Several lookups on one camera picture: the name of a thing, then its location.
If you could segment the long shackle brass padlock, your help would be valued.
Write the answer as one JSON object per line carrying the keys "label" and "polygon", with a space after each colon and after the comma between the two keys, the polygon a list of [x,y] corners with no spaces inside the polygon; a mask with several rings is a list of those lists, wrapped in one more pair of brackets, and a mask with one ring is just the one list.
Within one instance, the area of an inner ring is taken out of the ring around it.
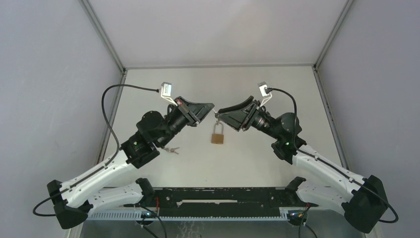
{"label": "long shackle brass padlock", "polygon": [[224,143],[224,125],[220,122],[220,120],[217,120],[216,123],[213,126],[213,134],[211,136],[212,144],[218,144],[221,145]]}

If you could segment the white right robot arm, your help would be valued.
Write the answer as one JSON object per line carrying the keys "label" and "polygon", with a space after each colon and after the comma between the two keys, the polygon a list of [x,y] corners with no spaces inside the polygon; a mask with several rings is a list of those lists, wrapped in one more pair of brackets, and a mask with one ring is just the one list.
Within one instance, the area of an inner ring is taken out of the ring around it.
{"label": "white right robot arm", "polygon": [[300,206],[306,202],[333,210],[365,234],[373,230],[389,209],[383,183],[378,177],[366,178],[347,170],[294,136],[294,132],[302,130],[294,113],[273,118],[250,96],[238,105],[220,109],[215,117],[236,131],[253,127],[274,138],[276,141],[271,147],[279,159],[310,172],[327,185],[319,186],[304,179],[286,192],[290,205]]}

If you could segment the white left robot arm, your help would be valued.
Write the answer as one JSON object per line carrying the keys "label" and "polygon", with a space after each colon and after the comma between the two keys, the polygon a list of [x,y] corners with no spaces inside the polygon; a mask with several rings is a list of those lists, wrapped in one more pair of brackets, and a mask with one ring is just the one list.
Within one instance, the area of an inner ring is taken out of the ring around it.
{"label": "white left robot arm", "polygon": [[121,187],[107,189],[106,186],[158,157],[160,148],[184,127],[199,125],[213,108],[213,103],[193,103],[179,96],[165,116],[158,111],[146,112],[137,122],[135,134],[114,155],[71,180],[49,182],[47,189],[61,228],[73,228],[95,213],[118,206],[152,205],[155,194],[146,178]]}

